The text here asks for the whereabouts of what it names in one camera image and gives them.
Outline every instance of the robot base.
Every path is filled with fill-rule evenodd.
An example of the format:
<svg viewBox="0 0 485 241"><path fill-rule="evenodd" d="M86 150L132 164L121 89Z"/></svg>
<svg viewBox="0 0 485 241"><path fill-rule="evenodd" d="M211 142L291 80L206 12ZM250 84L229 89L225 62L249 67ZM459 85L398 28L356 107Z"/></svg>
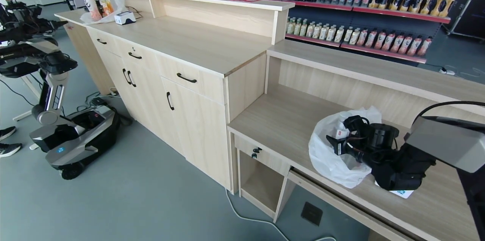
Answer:
<svg viewBox="0 0 485 241"><path fill-rule="evenodd" d="M30 136L64 179L74 179L115 144L121 121L107 106L75 113L66 120L73 125L41 127Z"/></svg>

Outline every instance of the drawer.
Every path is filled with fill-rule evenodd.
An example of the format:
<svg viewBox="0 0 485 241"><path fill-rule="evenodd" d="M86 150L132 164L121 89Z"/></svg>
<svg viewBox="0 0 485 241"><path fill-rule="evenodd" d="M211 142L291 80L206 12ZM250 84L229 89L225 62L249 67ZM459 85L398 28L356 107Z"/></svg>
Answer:
<svg viewBox="0 0 485 241"><path fill-rule="evenodd" d="M314 194L315 196L320 197L326 203L329 203L330 205L337 208L341 212L354 218L355 220L367 226L369 229L375 231L376 233L380 234L381 236L389 240L393 240L393 241L413 240L409 238L407 235L403 234L402 232L394 229L393 227L390 227L389 225L383 223L382 221L368 214L367 212L339 198L338 196L334 195L331 191L328 191L327 189L319 186L318 184L315 184L313 181L309 180L308 178L306 178L305 176L299 174L294 170L289 171L288 179L294 182L295 184L297 184L298 186L302 187L303 189Z"/></svg>
<svg viewBox="0 0 485 241"><path fill-rule="evenodd" d="M118 44L119 53L121 53L120 56L123 60L128 60L144 69L156 72L157 74L160 73L154 51L123 39L116 39L116 42Z"/></svg>
<svg viewBox="0 0 485 241"><path fill-rule="evenodd" d="M255 160L258 160L262 164L268 166L269 168L273 169L277 173L281 175L287 175L289 171L289 164L282 161L280 158L272 156L270 153L265 151L264 149L260 150L259 153L255 153L256 155L254 156L253 149L258 149L257 146L254 144L250 143L249 141L246 141L242 139L241 137L238 137L234 135L234 146L240 150L241 152L246 153L247 155L255 158Z"/></svg>
<svg viewBox="0 0 485 241"><path fill-rule="evenodd" d="M181 61L156 55L160 74L200 95L224 104L223 79Z"/></svg>
<svg viewBox="0 0 485 241"><path fill-rule="evenodd" d="M87 30L96 48L102 48L120 56L118 46L113 36L90 27L87 27Z"/></svg>

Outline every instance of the small white box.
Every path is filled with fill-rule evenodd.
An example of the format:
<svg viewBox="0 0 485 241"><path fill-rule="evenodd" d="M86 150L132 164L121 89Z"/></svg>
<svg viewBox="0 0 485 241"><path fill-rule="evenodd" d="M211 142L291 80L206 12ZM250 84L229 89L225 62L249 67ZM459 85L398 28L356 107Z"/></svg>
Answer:
<svg viewBox="0 0 485 241"><path fill-rule="evenodd" d="M133 12L126 11L114 16L114 22L116 22L119 25L126 25L126 24L135 23L136 18Z"/></svg>

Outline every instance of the white plastic bag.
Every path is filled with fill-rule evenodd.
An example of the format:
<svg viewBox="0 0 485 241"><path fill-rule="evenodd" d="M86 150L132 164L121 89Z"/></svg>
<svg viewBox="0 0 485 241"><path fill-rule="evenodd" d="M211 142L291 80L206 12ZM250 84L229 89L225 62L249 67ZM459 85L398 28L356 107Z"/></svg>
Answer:
<svg viewBox="0 0 485 241"><path fill-rule="evenodd" d="M382 115L377 108L371 106L368 110L348 111L352 116L360 115L369 120L369 122L382 123ZM326 135L335 137L334 127L338 126L339 113L325 117L317 123L308 143L310 160L313 167L322 176L342 184L347 188L353 188L362 182L364 177L371 172L371 168L364 163L359 163L349 154L337 156Z"/></svg>
<svg viewBox="0 0 485 241"><path fill-rule="evenodd" d="M80 18L81 20L87 24L98 24L98 23L108 23L108 22L113 22L114 21L114 16L123 13L125 11L128 11L125 7L125 0L110 0L111 1L111 6L113 7L113 13L103 17L102 19L98 21L93 21L91 18L91 13L87 12L84 13Z"/></svg>

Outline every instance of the black cable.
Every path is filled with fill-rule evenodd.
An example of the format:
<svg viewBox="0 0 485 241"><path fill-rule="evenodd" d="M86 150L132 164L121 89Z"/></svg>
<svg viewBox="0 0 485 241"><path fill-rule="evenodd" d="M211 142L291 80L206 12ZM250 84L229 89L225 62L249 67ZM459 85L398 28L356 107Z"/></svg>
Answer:
<svg viewBox="0 0 485 241"><path fill-rule="evenodd" d="M428 112L429 110L433 108L437 108L438 106L447 106L447 105L475 105L475 106L485 106L485 103L483 102L477 102L477 101L451 101L451 102L443 102L443 103L435 103L434 105L428 106L424 110L422 110L416 118L414 118L414 122L421 117L424 113Z"/></svg>
<svg viewBox="0 0 485 241"><path fill-rule="evenodd" d="M9 87L9 86L7 85L7 83L6 83L6 82L4 82L4 81L3 81L3 80L1 80L1 79L0 79L0 82L2 82L2 83L5 85L5 86L7 86L7 87L8 87L8 89L10 89L10 91L12 91L14 94L17 94L18 96L21 96L22 98L24 98L24 100L25 100L27 103L29 103L29 105L33 106L33 104L32 104L32 103L30 103L30 102L29 102L29 101L28 101L28 100L27 100L27 99L26 99L26 98L25 98L25 97L24 97L22 94L20 94L20 93L18 93L18 92L16 92L16 91L14 91L14 90L13 90L11 87Z"/></svg>

